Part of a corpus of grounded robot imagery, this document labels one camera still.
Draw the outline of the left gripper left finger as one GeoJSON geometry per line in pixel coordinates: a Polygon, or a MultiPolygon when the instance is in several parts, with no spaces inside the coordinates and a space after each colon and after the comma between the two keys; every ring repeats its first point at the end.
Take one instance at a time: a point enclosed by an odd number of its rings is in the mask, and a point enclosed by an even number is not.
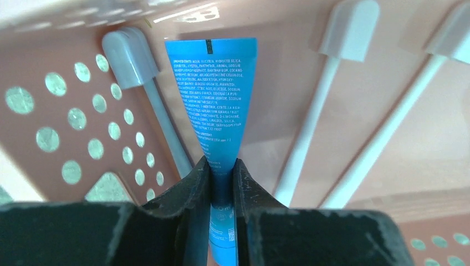
{"type": "Polygon", "coordinates": [[[210,168],[131,202],[16,202],[1,206],[2,265],[206,265],[210,168]]]}

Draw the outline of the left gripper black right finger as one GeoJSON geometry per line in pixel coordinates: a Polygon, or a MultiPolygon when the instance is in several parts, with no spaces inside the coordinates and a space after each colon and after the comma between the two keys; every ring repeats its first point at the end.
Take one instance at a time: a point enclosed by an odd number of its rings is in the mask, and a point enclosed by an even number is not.
{"type": "Polygon", "coordinates": [[[233,169],[238,265],[413,265],[401,231],[380,211],[294,209],[233,169]]]}

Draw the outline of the pink plastic basket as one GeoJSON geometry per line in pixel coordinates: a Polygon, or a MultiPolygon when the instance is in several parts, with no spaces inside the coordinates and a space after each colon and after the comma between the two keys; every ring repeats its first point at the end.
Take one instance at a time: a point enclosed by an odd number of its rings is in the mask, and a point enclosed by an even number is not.
{"type": "MultiPolygon", "coordinates": [[[[364,62],[344,60],[291,207],[321,205],[428,58],[457,1],[380,1],[364,62]]],[[[140,28],[192,163],[203,152],[165,41],[254,37],[258,60],[239,157],[274,192],[321,75],[335,1],[2,1],[1,189],[16,201],[144,203],[179,180],[142,87],[116,86],[104,34],[140,28]]],[[[469,263],[469,65],[444,63],[348,203],[400,226],[417,265],[469,263]]]]}

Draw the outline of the blue toothpaste tube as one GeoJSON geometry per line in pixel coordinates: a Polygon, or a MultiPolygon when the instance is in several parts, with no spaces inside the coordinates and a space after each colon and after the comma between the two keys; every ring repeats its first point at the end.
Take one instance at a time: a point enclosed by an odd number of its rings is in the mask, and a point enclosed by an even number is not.
{"type": "Polygon", "coordinates": [[[209,244],[218,265],[236,265],[232,171],[241,147],[258,58],[255,38],[165,43],[190,123],[211,171],[209,244]]]}

